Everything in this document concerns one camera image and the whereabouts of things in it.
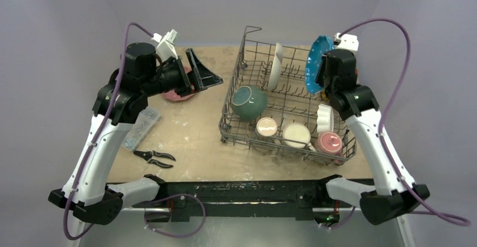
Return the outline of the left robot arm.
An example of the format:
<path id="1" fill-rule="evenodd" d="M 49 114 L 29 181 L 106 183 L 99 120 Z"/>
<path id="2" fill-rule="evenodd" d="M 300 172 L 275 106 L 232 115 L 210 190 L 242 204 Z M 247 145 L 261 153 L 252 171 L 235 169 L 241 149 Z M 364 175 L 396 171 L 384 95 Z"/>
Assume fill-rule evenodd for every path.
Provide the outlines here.
<path id="1" fill-rule="evenodd" d="M 85 223 L 106 225 L 125 207 L 146 201 L 160 207 L 167 202 L 168 192 L 155 176 L 119 185 L 107 184 L 107 177 L 149 97 L 168 91 L 185 97 L 223 83 L 192 49 L 186 50 L 186 56 L 190 71 L 180 57 L 162 56 L 152 44 L 126 47 L 120 68 L 98 92 L 90 133 L 70 179 L 48 197 L 52 204 Z"/>

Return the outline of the white scalloped teal bowl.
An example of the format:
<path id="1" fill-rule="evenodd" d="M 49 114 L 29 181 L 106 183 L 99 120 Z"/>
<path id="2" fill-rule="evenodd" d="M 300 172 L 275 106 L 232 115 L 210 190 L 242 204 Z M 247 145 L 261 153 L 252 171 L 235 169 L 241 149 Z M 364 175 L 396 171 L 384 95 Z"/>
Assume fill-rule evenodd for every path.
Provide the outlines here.
<path id="1" fill-rule="evenodd" d="M 250 122 L 266 109 L 268 96 L 256 86 L 242 86 L 234 91 L 231 102 L 233 113 Z"/>

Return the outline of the green floral mug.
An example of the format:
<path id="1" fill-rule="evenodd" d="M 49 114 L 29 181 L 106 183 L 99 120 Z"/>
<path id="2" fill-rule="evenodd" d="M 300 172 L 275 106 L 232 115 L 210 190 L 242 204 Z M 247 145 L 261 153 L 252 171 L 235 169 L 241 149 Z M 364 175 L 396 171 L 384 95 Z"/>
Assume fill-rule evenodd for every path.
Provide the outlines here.
<path id="1" fill-rule="evenodd" d="M 311 144 L 311 138 L 310 130 L 300 123 L 290 123 L 282 131 L 282 141 L 285 145 L 296 149 L 308 148 L 316 152 Z"/>

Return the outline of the pink ghost mug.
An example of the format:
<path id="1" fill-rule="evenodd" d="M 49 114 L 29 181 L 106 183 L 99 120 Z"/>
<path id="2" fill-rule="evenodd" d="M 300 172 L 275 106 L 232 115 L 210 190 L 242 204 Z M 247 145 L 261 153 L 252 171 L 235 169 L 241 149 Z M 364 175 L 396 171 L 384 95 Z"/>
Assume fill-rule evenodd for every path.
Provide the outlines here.
<path id="1" fill-rule="evenodd" d="M 334 132 L 320 133 L 313 146 L 318 152 L 343 157 L 343 142 Z"/>

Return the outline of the yellow patterned plate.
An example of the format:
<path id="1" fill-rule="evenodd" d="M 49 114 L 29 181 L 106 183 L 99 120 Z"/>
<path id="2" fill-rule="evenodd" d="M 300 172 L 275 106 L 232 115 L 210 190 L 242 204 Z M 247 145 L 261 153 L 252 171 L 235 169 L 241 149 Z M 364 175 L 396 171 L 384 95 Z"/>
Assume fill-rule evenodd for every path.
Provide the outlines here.
<path id="1" fill-rule="evenodd" d="M 322 101 L 329 102 L 329 98 L 326 96 L 325 91 L 321 91 L 320 96 Z"/>

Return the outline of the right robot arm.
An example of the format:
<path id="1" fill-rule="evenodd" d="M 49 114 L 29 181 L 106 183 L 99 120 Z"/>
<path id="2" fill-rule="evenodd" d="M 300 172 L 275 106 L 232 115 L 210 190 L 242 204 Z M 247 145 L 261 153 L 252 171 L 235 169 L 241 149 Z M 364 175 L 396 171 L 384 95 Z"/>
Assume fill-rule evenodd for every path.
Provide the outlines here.
<path id="1" fill-rule="evenodd" d="M 395 152 L 384 127 L 379 104 L 368 86 L 357 83 L 353 52 L 335 49 L 321 58 L 316 82 L 323 87 L 331 107 L 354 134 L 372 172 L 372 186 L 334 176 L 316 190 L 324 206 L 340 200 L 359 207 L 373 225 L 382 224 L 416 209 L 430 196 L 417 184 Z"/>

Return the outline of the cream dragon mug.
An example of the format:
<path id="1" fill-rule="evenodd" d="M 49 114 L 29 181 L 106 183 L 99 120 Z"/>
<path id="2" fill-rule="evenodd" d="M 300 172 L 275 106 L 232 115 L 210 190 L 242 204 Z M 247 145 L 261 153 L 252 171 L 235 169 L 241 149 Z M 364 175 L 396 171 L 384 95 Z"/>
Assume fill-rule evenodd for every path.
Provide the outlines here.
<path id="1" fill-rule="evenodd" d="M 260 118 L 255 126 L 255 136 L 259 141 L 273 142 L 279 144 L 280 141 L 276 135 L 278 132 L 278 125 L 276 121 L 269 117 Z"/>

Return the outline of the cream divided plate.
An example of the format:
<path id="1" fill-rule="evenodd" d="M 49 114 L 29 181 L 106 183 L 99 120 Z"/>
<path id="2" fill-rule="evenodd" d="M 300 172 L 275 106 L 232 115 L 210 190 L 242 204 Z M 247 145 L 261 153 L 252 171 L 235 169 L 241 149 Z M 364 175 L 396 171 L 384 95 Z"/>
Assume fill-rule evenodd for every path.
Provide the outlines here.
<path id="1" fill-rule="evenodd" d="M 280 73 L 282 69 L 283 56 L 284 56 L 284 48 L 281 43 L 277 42 L 275 45 L 274 58 L 272 62 L 271 71 L 269 74 L 267 91 L 272 91 L 278 85 L 278 81 L 280 79 Z"/>

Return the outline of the teal blue plate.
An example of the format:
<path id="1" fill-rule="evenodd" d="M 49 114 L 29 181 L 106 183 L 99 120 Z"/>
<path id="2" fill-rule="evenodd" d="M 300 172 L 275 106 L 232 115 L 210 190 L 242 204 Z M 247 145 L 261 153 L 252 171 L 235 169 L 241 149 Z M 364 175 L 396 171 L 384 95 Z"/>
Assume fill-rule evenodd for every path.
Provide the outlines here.
<path id="1" fill-rule="evenodd" d="M 334 49 L 333 41 L 326 35 L 320 35 L 311 45 L 305 65 L 305 86 L 307 91 L 314 95 L 322 90 L 316 83 L 316 77 L 321 64 L 321 57 Z"/>

